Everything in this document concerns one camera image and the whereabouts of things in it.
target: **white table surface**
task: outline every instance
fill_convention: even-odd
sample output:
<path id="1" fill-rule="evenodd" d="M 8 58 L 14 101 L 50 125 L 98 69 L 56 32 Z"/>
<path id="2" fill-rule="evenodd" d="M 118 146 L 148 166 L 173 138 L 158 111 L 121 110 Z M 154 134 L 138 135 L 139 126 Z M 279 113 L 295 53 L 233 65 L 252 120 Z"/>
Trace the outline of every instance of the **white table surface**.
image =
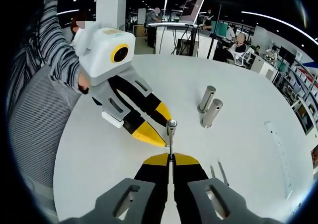
<path id="1" fill-rule="evenodd" d="M 198 159 L 209 178 L 211 164 L 223 180 L 220 160 L 230 187 L 257 215 L 280 221 L 290 215 L 312 185 L 311 153 L 296 115 L 267 78 L 230 64 L 184 56 L 137 55 L 133 66 L 178 121 L 174 152 Z M 204 129 L 196 107 L 207 85 L 216 88 L 214 98 L 224 105 L 212 127 Z M 288 200 L 266 121 L 276 126 L 289 159 L 293 192 Z M 164 128 L 155 127 L 163 133 Z M 134 178 L 145 159 L 167 151 L 115 128 L 102 119 L 101 108 L 89 95 L 81 96 L 56 155 L 54 198 L 59 219 L 86 214 L 97 197 L 122 179 Z M 161 223 L 177 220 L 177 212 L 165 211 Z"/>

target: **office floor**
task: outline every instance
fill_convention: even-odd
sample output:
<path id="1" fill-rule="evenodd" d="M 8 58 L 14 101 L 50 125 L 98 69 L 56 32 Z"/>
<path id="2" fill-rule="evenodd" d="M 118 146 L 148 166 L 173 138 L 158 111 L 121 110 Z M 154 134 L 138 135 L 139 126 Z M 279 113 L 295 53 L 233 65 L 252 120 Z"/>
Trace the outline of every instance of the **office floor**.
<path id="1" fill-rule="evenodd" d="M 145 37 L 136 37 L 135 54 L 154 54 L 155 50 L 147 46 Z"/>

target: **laptop screen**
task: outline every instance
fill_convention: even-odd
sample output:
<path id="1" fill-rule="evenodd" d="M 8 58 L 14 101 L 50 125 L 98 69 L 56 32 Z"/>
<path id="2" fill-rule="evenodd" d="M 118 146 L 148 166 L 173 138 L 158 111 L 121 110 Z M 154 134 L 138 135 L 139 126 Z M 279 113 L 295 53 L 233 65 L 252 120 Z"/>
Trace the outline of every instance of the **laptop screen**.
<path id="1" fill-rule="evenodd" d="M 203 2 L 204 0 L 187 0 L 179 22 L 194 24 L 198 18 Z"/>

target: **laptop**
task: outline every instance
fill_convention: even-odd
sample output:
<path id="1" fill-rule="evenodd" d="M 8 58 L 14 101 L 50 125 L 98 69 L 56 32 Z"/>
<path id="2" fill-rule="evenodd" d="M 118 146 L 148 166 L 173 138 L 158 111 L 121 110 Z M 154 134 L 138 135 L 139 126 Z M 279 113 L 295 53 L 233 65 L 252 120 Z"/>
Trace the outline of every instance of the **laptop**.
<path id="1" fill-rule="evenodd" d="M 177 27 L 198 27 L 196 23 L 199 12 L 203 5 L 204 0 L 187 0 L 180 17 L 179 22 L 162 22 L 162 23 L 151 23 L 149 26 L 177 26 Z"/>

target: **small metal rod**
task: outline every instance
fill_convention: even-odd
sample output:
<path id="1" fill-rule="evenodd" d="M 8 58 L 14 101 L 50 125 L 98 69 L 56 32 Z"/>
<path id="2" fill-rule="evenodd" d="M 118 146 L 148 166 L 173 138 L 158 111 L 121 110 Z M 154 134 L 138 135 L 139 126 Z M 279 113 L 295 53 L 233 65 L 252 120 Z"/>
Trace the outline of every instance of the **small metal rod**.
<path id="1" fill-rule="evenodd" d="M 229 182 L 227 180 L 227 177 L 225 176 L 225 173 L 224 173 L 224 170 L 223 170 L 221 162 L 218 161 L 218 164 L 219 164 L 219 167 L 220 167 L 220 170 L 221 170 L 221 173 L 222 173 L 222 177 L 223 177 L 224 183 L 229 186 Z"/>
<path id="2" fill-rule="evenodd" d="M 170 162 L 172 162 L 172 138 L 173 138 L 173 135 L 175 133 L 175 129 L 177 127 L 177 122 L 175 120 L 168 120 L 167 122 L 167 133 L 168 133 L 168 138 L 169 138 L 169 146 L 170 146 Z"/>
<path id="3" fill-rule="evenodd" d="M 210 170 L 211 170 L 211 175 L 212 175 L 212 178 L 215 178 L 215 172 L 214 172 L 214 168 L 212 167 L 212 165 L 210 165 Z"/>

